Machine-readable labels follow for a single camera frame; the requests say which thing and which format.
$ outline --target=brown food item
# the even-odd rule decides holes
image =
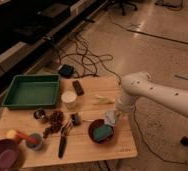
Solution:
[[[49,134],[58,133],[62,127],[63,120],[63,112],[60,110],[55,110],[49,116],[49,123],[51,126],[45,128],[45,131],[43,132],[43,138],[47,138]]]

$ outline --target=knife handle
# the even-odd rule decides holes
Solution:
[[[59,142],[59,158],[63,157],[63,154],[65,152],[65,148],[66,148],[66,144],[67,144],[67,138],[65,136],[61,136],[60,142]]]

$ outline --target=remote control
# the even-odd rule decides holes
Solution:
[[[81,96],[84,94],[83,88],[78,80],[72,82],[74,90],[76,91],[77,96]]]

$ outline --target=orange object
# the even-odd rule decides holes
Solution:
[[[9,138],[9,139],[12,139],[12,140],[14,140],[15,142],[18,142],[18,143],[20,142],[21,139],[24,139],[24,140],[26,140],[26,141],[34,144],[34,145],[39,144],[39,142],[35,138],[30,137],[30,136],[28,136],[28,135],[26,135],[22,132],[19,132],[19,131],[13,130],[13,129],[8,131],[6,137]]]

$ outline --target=speckled floor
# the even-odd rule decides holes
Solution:
[[[155,83],[188,90],[188,0],[184,0],[181,11],[155,6],[153,0],[145,0],[138,7],[136,12],[127,7],[126,16],[121,16],[115,6],[108,12],[101,11],[94,18],[95,23],[88,24],[80,35],[87,40],[93,53],[113,55],[113,61],[106,65],[119,75],[145,70]],[[75,44],[71,42],[63,48],[67,53],[75,52]],[[55,53],[52,53],[52,60],[57,61]],[[78,72],[82,71],[80,65],[74,66]],[[40,72],[49,71],[46,66]],[[98,75],[107,74],[111,73],[98,65]],[[150,149],[164,160],[188,163],[188,148],[180,144],[182,136],[188,137],[188,119],[146,98],[138,100],[137,109],[136,117]],[[186,164],[166,162],[152,154],[143,142],[133,116],[129,116],[129,122],[138,157],[124,159],[118,169],[116,161],[108,161],[111,170],[188,171]],[[84,163],[23,170],[100,170],[100,167],[98,163]]]

